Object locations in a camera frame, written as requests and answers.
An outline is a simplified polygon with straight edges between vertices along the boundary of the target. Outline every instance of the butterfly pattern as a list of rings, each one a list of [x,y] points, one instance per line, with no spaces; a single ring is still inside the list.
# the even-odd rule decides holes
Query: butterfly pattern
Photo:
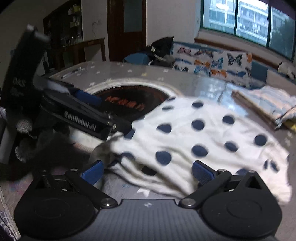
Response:
[[[209,69],[204,67],[204,66],[201,66],[201,65],[197,65],[194,69],[194,74],[199,74],[200,72],[204,72],[207,76],[210,75],[210,72],[209,72]]]
[[[223,67],[223,59],[224,58],[220,58],[217,61],[212,61],[212,68],[217,68],[217,69],[221,69]]]
[[[238,77],[241,77],[241,78],[243,78],[246,75],[245,71],[234,72],[234,71],[231,71],[231,70],[227,70],[226,73],[230,73],[233,76],[238,76]]]
[[[233,57],[231,54],[227,53],[228,57],[228,65],[233,65],[233,63],[238,64],[238,66],[242,65],[242,54],[239,54],[236,57]]]
[[[196,60],[194,60],[194,64],[195,64],[195,65],[204,65],[204,66],[206,66],[208,69],[210,68],[210,63],[207,62],[207,61],[202,61],[202,60],[196,59]]]
[[[252,71],[248,68],[248,67],[245,67],[247,73],[248,73],[248,77],[251,77],[252,76]]]
[[[181,66],[178,66],[177,64],[174,65],[174,69],[179,71],[185,71],[185,72],[189,71],[189,67],[181,67]]]
[[[246,88],[252,86],[252,53],[215,51],[174,44],[174,54],[174,68],[179,71],[212,76]]]
[[[187,49],[185,47],[180,47],[180,49],[177,51],[177,53],[184,53],[184,54],[191,56],[191,49]]]
[[[251,53],[247,53],[247,62],[248,63],[252,62],[252,54]]]
[[[192,62],[190,62],[188,60],[185,60],[183,58],[176,58],[175,61],[183,62],[183,63],[186,63],[186,64],[192,64]]]
[[[208,51],[208,50],[198,50],[195,54],[194,54],[194,56],[196,56],[196,55],[201,55],[201,54],[206,54],[206,55],[208,55],[210,58],[213,58],[214,56],[213,56],[213,51]]]
[[[222,75],[224,78],[227,77],[227,71],[224,69],[220,69],[220,70],[215,70],[215,69],[211,69],[211,75]]]

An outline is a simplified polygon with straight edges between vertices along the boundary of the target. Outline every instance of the white cloth with navy dots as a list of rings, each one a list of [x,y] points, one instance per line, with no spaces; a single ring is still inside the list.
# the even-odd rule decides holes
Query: white cloth with navy dots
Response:
[[[264,128],[217,103],[172,97],[132,127],[108,144],[109,168],[132,184],[183,198],[197,188],[192,164],[200,160],[232,174],[255,170],[280,204],[291,198],[289,153]]]

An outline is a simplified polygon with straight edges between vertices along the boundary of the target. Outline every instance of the tree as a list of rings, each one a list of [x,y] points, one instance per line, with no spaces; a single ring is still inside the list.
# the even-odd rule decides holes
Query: tree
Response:
[[[285,19],[283,24],[276,29],[270,39],[269,47],[282,55],[292,58],[294,44],[294,20],[291,18]]]

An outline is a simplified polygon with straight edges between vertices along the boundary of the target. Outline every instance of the blue gripper pad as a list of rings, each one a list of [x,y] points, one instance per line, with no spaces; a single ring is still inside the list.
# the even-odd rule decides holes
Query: blue gripper pad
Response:
[[[93,105],[93,106],[100,106],[102,103],[102,99],[100,97],[91,95],[89,93],[86,93],[82,90],[79,90],[75,93],[75,97],[79,99],[80,101]]]
[[[192,174],[201,185],[204,185],[215,178],[216,171],[201,161],[195,161],[192,165]]]
[[[81,174],[83,180],[87,181],[91,185],[94,185],[97,181],[99,181],[104,174],[104,164],[103,162],[98,162],[93,165],[91,168],[86,170]]]

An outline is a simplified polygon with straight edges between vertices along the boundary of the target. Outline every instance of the black fabric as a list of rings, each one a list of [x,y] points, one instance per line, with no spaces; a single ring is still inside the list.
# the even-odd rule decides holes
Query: black fabric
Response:
[[[161,61],[159,59],[155,59],[153,60],[153,62],[151,63],[151,65],[156,65],[156,66],[162,66],[162,67],[166,67],[166,68],[171,68],[171,63],[167,63],[165,61]]]
[[[152,47],[156,48],[154,54],[163,58],[166,54],[170,54],[170,49],[173,45],[173,37],[165,37],[159,40],[156,40],[151,44]]]

